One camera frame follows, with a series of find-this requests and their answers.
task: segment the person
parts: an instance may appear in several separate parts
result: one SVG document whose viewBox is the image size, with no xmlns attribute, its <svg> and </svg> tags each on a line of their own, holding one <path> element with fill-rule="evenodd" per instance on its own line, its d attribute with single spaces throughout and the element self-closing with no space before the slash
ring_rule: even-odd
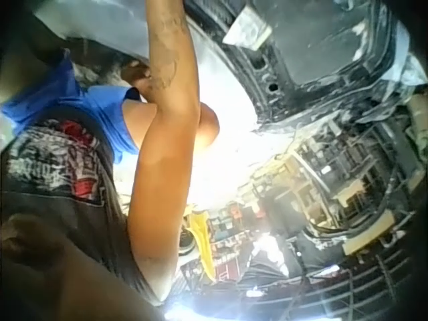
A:
<svg viewBox="0 0 428 321">
<path fill-rule="evenodd" d="M 75 280 L 89 265 L 99 270 L 64 259 L 79 257 L 98 262 L 151 304 L 160 304 L 171 288 L 193 154 L 214 141 L 219 125 L 199 101 L 183 0 L 146 0 L 145 6 L 150 77 L 133 79 L 137 88 L 84 91 L 68 52 L 58 54 L 46 39 L 43 50 L 37 41 L 12 39 L 3 53 L 0 102 L 15 123 L 16 138 L 1 153 L 1 241 L 2 257 L 11 260 L 3 270 L 14 275 L 8 280 L 18 296 L 24 295 L 18 281 L 27 279 L 24 268 L 51 270 L 52 259 L 40 260 L 57 246 L 61 281 L 51 285 Z M 112 180 L 113 162 L 124 152 L 138 152 L 128 217 Z M 28 228 L 41 224 L 46 227 Z M 56 235 L 50 241 L 28 235 L 50 229 L 65 239 L 55 232 L 41 232 Z M 80 251 L 87 258 L 70 254 Z M 37 263 L 27 257 L 34 253 Z M 69 264 L 72 272 L 64 267 Z M 64 297 L 61 288 L 52 293 Z"/>
</svg>

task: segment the graphic print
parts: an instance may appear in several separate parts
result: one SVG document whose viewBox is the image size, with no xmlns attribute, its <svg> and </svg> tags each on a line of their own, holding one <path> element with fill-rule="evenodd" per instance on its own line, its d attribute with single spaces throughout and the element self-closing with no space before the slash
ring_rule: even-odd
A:
<svg viewBox="0 0 428 321">
<path fill-rule="evenodd" d="M 46 120 L 13 143 L 8 176 L 50 196 L 101 205 L 98 140 L 78 123 Z"/>
</svg>

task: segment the tattooed arm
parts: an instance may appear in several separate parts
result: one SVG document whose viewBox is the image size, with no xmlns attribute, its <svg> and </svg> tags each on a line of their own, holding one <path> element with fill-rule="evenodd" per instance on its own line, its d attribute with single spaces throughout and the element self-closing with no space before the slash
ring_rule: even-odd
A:
<svg viewBox="0 0 428 321">
<path fill-rule="evenodd" d="M 135 261 L 160 300 L 177 268 L 201 108 L 183 0 L 146 0 L 156 114 L 140 149 L 128 217 Z"/>
</svg>

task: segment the yellow cloth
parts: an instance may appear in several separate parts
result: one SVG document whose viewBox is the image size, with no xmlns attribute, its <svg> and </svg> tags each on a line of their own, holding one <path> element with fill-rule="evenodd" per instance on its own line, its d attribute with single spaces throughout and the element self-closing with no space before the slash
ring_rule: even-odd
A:
<svg viewBox="0 0 428 321">
<path fill-rule="evenodd" d="M 195 237 L 196 244 L 201 254 L 201 263 L 208 278 L 215 281 L 215 268 L 213 262 L 213 255 L 211 253 L 211 244 L 209 243 L 208 236 L 208 213 L 191 213 L 188 216 L 189 228 L 193 236 Z"/>
</svg>

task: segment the blue shirt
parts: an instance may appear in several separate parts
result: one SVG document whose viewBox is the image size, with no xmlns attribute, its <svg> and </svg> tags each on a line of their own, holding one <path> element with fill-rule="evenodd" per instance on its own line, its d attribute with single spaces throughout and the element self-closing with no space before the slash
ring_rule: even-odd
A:
<svg viewBox="0 0 428 321">
<path fill-rule="evenodd" d="M 117 164 L 124 152 L 138 154 L 123 117 L 125 99 L 140 100 L 140 94 L 136 88 L 121 86 L 92 86 L 87 91 L 83 90 L 75 79 L 73 65 L 66 52 L 63 60 L 43 81 L 4 103 L 2 113 L 15 125 L 14 135 L 19 135 L 48 108 L 73 106 L 100 125 Z"/>
</svg>

